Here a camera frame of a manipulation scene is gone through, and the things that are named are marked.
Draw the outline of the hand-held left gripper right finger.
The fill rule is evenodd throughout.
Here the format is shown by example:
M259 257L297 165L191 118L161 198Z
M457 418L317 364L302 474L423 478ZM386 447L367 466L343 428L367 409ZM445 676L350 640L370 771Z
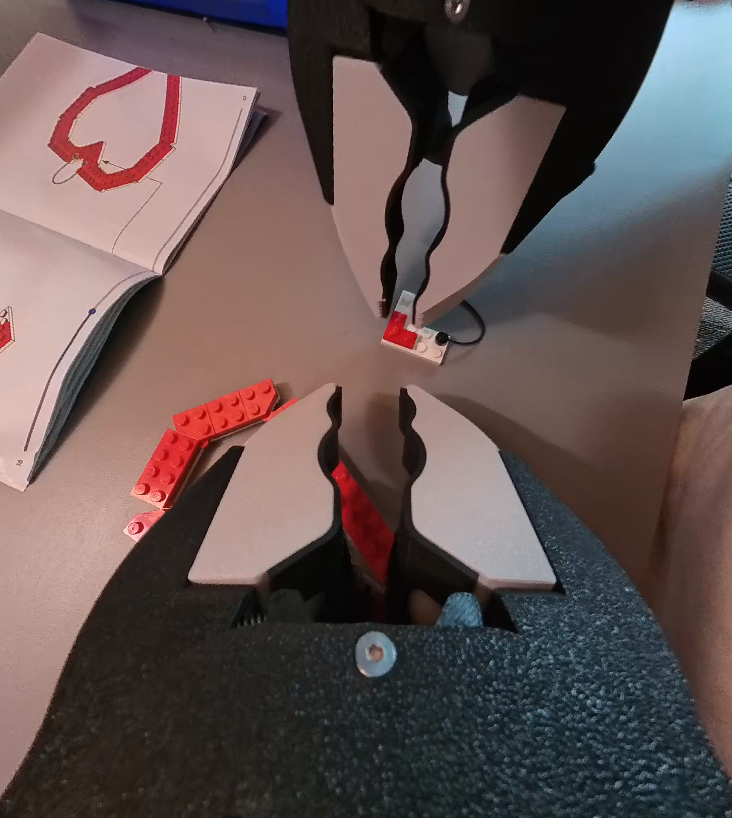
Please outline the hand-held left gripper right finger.
M396 565L423 591L553 590L557 579L497 445L416 385L400 393Z

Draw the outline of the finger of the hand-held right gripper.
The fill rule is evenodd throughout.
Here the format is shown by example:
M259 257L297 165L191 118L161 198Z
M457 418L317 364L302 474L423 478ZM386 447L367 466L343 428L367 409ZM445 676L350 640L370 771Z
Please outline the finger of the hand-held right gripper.
M518 95L463 128L445 170L444 233L428 256L417 320L455 308L503 254L565 107Z
M411 119L375 63L332 60L333 203L340 243L370 310L383 317L381 268L390 239L388 199L409 154Z

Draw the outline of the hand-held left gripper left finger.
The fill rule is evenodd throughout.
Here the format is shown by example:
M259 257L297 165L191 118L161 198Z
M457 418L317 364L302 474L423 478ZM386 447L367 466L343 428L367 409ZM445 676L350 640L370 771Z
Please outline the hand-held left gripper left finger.
M276 570L335 526L322 443L335 443L340 389L327 383L271 418L243 446L189 569L194 585L275 584Z

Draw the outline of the red brick heart frame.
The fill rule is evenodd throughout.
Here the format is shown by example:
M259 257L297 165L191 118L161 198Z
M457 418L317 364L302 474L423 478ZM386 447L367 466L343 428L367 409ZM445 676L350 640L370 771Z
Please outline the red brick heart frame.
M154 511L137 514L125 533L138 541L173 506L208 444L271 421L299 402L296 397L283 402L268 379L175 414L174 427L165 430L131 492ZM383 583L393 541L388 523L346 464L336 463L332 475L341 490L343 529L373 576Z

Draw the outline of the small red plate brick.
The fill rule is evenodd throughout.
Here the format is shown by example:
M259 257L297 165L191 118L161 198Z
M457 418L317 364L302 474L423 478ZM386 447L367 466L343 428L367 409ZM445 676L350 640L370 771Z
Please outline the small red plate brick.
M409 320L409 315L404 312L392 312L381 343L410 352L414 351L418 344L418 332L409 323Z

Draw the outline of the white plate brick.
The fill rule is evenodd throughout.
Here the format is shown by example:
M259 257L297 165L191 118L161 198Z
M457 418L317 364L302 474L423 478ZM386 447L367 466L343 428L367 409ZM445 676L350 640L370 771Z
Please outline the white plate brick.
M385 345L383 343L381 343L381 345L389 349L393 349L395 351L407 354L418 360L428 361L429 363L433 363L439 366L444 362L446 358L446 353L448 352L450 347L450 337L446 333L435 332L433 329L427 326L415 325L414 321L412 320L413 306L414 294L409 291L402 291L401 296L397 300L393 312L399 311L409 315L410 318L409 323L413 325L418 332L418 343L415 350L410 352L403 349L398 349L393 346Z

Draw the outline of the white instruction booklet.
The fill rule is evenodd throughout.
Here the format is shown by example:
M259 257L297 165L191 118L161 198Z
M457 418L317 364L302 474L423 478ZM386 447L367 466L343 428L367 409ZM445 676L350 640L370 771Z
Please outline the white instruction booklet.
M36 34L0 77L0 482L24 491L126 303L255 132L259 89Z

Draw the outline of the grey desk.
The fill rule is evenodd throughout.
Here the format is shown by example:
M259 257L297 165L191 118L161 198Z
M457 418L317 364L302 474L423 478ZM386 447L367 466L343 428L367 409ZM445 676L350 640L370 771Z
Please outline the grey desk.
M115 14L122 20L116 23ZM250 80L279 117L240 163L171 273L136 295L66 437L25 492L0 484L0 795L23 761L85 617L120 564L128 483L178 406L245 377L296 394L342 387L341 446L396 518L399 389L417 383L514 452L647 592L651 539L732 167L732 4L677 4L635 106L594 175L469 299L478 348L438 369L381 347L320 194L282 37L211 33L106 9L100 46L186 73ZM367 680L350 626L240 628L216 700L219 816L519 816L503 760L516 641L391 628L399 667Z

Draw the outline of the blue plastic bin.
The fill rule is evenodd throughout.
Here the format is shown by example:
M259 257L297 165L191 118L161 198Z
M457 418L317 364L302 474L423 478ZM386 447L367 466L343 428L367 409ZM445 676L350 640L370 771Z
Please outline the blue plastic bin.
M288 27L288 1L130 1L130 4L238 25L280 31Z

